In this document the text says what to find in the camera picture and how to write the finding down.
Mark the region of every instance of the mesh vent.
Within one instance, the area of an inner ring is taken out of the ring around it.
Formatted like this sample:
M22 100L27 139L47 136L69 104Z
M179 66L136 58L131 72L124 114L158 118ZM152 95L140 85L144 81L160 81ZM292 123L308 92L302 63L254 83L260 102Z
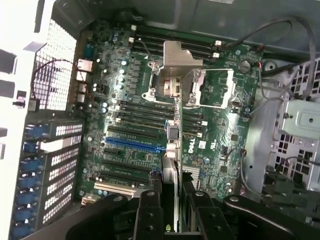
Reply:
M50 21L47 44L36 54L34 93L40 109L66 110L77 41L54 20Z
M47 201L45 201L44 210L47 210L48 208L50 208L54 203L56 203L64 195L70 192L72 190L72 187L73 187L73 183L71 182L70 184L65 186L63 189L58 191L54 196L50 197Z
M59 189L61 186L63 186L65 183L69 182L70 180L73 180L75 178L76 171L70 172L68 175L61 178L59 181L51 184L46 191L46 195L54 193L57 189Z
M51 161L51 166L57 165L65 160L68 160L76 155L78 155L79 148L72 149L70 151L64 152L58 156L54 156Z
M47 223L52 217L56 216L58 211L62 209L67 203L71 201L71 193L63 198L54 208L52 208L47 214L43 216L42 223Z
M319 59L316 60L315 63L315 74L314 74L314 83L312 88L312 95L317 95L320 93L320 64ZM292 81L291 90L294 94L302 94L304 89L306 89L307 81L309 77L309 68L310 65L308 63L303 66L299 66L299 71Z
M55 135L63 136L66 134L80 133L82 131L82 127L83 127L82 124L69 125L69 126L57 126Z
M77 164L77 160L73 160L71 162L68 162L66 165L63 165L55 170L52 170L49 175L49 181L52 181L53 179L61 176L65 172L69 171L70 169L73 169Z

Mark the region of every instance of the metal bracket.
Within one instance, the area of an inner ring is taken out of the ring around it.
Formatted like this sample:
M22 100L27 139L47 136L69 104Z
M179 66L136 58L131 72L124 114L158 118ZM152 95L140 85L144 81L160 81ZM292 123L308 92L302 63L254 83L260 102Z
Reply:
M286 102L283 123L279 130L288 135L318 140L320 138L319 106L319 103L304 100Z

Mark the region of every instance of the chip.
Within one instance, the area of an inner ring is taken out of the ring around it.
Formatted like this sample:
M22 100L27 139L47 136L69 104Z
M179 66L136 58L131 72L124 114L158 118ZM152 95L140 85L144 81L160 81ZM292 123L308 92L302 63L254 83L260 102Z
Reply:
M231 141L237 141L238 140L238 135L237 134L232 134L231 135Z
M228 170L228 167L227 167L227 166L221 166L221 167L220 167L220 172L222 172L222 173L226 173L227 170Z

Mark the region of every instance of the pcie slot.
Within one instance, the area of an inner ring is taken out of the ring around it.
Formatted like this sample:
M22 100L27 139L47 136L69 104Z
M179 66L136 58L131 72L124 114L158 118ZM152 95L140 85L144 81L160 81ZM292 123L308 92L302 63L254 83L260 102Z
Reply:
M160 153L160 152L166 150L165 147L162 147L159 145L154 146L151 144L140 143L137 141L129 141L129 140L124 140L124 139L116 138L116 137L106 137L105 143L118 145L118 146L124 146L124 147L128 147L128 148L133 148L133 149L140 149L140 150L148 151L151 153Z
M137 191L133 187L108 182L96 182L94 183L94 189L117 194L123 194L130 197L132 197Z
M117 167L122 167L122 168L124 168L124 169L139 170L139 171L147 172L147 173L149 173L149 172L151 171L148 167L137 166L137 165L128 164L128 163L119 162L119 161L104 160L104 161L102 162L102 164L104 164L104 165L113 165L113 166L117 166Z
M130 181L134 181L138 184L148 184L149 183L148 179L144 179L142 177L136 177L136 176L128 176L126 174L117 173L117 172L100 171L100 175L103 177L112 177L115 179L130 180Z
M143 138L152 139L152 140L157 140L159 138L159 136L155 135L155 134L148 134L148 133L145 133L142 131L123 129L123 128L116 127L116 126L108 126L107 130L112 133L128 134L128 135L143 137Z

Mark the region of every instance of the screw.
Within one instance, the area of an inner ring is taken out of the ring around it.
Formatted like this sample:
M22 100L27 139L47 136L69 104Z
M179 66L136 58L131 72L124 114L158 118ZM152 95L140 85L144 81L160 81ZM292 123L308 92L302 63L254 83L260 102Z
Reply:
M155 193L154 191L150 191L150 192L147 193L148 196L153 196L153 195L155 195L155 194L156 194L156 193Z
M193 105L196 103L196 99L195 98L190 98L189 99L189 104Z
M237 198L236 196L231 196L230 201L231 202L239 202L239 198Z
M196 191L195 195L198 196L198 197L201 197L201 196L203 196L205 194L202 191Z
M113 199L114 202L120 202L123 199L122 196L117 196Z

